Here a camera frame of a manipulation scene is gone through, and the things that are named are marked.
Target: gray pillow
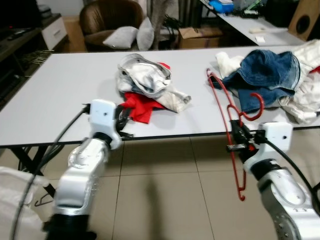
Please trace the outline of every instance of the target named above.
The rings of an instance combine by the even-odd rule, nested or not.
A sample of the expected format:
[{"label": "gray pillow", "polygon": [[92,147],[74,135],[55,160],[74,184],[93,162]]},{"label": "gray pillow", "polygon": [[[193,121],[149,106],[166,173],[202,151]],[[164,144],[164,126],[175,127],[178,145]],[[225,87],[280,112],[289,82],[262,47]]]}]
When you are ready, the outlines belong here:
[{"label": "gray pillow", "polygon": [[138,29],[133,26],[122,26],[103,41],[112,49],[130,49],[137,36]]},{"label": "gray pillow", "polygon": [[140,51],[148,51],[155,38],[155,31],[148,17],[141,23],[136,35],[136,42]]}]

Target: black table leg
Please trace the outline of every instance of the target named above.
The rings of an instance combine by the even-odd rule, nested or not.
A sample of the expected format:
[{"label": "black table leg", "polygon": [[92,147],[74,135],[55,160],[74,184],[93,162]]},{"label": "black table leg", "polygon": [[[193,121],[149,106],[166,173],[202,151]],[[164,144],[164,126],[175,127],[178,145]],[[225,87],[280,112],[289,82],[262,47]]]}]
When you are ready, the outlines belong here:
[{"label": "black table leg", "polygon": [[[40,161],[39,159],[42,159],[43,155],[46,152],[45,148],[44,147],[39,147],[39,150],[38,150],[38,152],[36,153],[36,155],[34,157],[35,160],[38,161],[38,163],[37,162],[33,162],[31,160],[31,158],[28,156],[28,154],[21,147],[13,147],[13,148],[11,148],[11,151],[22,162],[22,164],[30,171],[30,173],[33,174],[37,169],[37,166],[38,166],[39,161]],[[38,175],[43,176],[43,173],[41,171],[39,171]],[[51,184],[49,184],[48,186],[43,187],[43,188],[47,191],[47,193],[51,197],[54,197],[56,190]]]},{"label": "black table leg", "polygon": [[38,151],[36,152],[32,162],[34,166],[38,166],[39,163],[41,162],[42,158],[44,157],[46,151],[47,151],[48,146],[39,146]]}]

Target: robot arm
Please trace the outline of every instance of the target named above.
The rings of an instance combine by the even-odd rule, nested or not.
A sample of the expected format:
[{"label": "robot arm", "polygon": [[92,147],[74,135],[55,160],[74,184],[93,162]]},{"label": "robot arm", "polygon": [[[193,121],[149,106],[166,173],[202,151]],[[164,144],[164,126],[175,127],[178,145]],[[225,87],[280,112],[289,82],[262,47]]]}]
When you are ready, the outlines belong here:
[{"label": "robot arm", "polygon": [[47,240],[96,238],[95,233],[88,232],[89,215],[110,150],[118,148],[122,141],[119,115],[113,102],[94,100],[91,103],[91,137],[68,158],[68,169],[54,195],[53,216],[44,224]]},{"label": "robot arm", "polygon": [[268,122],[251,133],[238,121],[231,122],[232,135],[237,145],[228,151],[239,152],[247,173],[258,181],[264,208],[270,214],[279,240],[320,240],[320,217],[313,208],[310,194],[299,185],[288,169],[280,167],[276,152],[266,143],[256,144],[263,138],[275,143],[283,151],[290,147],[292,126],[283,122]]}]

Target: tile floor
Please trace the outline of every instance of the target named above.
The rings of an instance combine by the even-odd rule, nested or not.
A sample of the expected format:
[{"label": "tile floor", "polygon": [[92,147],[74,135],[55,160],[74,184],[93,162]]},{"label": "tile floor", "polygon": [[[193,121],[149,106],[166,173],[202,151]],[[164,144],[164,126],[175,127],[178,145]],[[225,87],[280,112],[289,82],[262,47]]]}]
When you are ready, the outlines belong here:
[{"label": "tile floor", "polygon": [[[238,200],[225,144],[223,136],[126,141],[100,179],[91,229],[99,240],[276,240],[252,176],[246,200]],[[54,186],[75,147],[66,146],[45,167]],[[295,131],[288,155],[312,185],[320,181],[320,129]],[[17,168],[18,160],[6,150],[0,165]],[[39,189],[35,200],[44,193]],[[45,221],[51,204],[35,211]]]}]

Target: black television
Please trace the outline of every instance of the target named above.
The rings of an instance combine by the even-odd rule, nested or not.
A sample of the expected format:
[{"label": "black television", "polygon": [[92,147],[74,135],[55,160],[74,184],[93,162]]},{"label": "black television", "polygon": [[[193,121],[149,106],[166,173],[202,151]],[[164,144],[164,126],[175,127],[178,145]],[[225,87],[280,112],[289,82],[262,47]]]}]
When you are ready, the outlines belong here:
[{"label": "black television", "polygon": [[36,0],[0,0],[0,28],[41,27]]}]

